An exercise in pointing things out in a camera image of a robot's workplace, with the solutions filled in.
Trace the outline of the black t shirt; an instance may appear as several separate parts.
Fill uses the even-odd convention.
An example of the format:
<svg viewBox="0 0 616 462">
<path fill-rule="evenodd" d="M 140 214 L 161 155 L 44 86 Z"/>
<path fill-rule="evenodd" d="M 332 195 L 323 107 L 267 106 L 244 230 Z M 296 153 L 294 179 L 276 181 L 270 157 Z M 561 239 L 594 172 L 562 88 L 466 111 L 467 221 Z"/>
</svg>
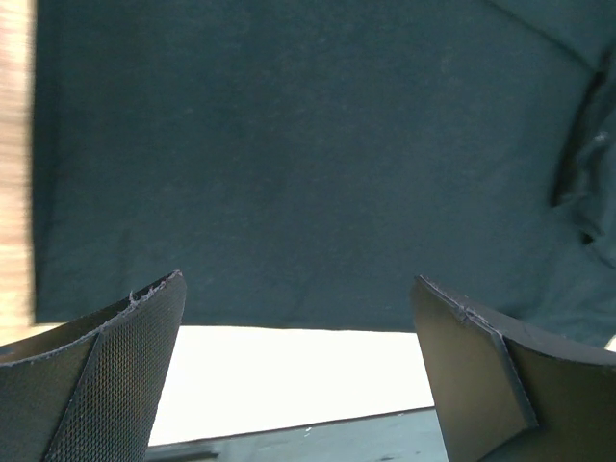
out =
<svg viewBox="0 0 616 462">
<path fill-rule="evenodd" d="M 447 289 L 615 333 L 611 1 L 40 1 L 38 322 L 412 331 Z"/>
</svg>

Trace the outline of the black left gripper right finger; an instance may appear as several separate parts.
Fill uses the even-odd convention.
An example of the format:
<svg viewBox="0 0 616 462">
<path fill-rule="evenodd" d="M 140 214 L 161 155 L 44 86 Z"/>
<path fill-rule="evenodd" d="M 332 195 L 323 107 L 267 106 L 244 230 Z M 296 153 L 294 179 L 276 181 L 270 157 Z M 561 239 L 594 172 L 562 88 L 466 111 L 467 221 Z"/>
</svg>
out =
<svg viewBox="0 0 616 462">
<path fill-rule="evenodd" d="M 411 304 L 451 461 L 612 461 L 615 354 L 452 295 Z"/>
</svg>

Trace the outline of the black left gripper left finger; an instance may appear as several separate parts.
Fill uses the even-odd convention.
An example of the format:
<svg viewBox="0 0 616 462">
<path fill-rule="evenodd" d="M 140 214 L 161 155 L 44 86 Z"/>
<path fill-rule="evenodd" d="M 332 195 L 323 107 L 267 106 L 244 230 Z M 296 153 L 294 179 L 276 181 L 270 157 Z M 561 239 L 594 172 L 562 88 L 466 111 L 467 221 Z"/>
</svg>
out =
<svg viewBox="0 0 616 462">
<path fill-rule="evenodd" d="M 142 461 L 181 324 L 176 270 L 1 347 L 4 461 Z"/>
</svg>

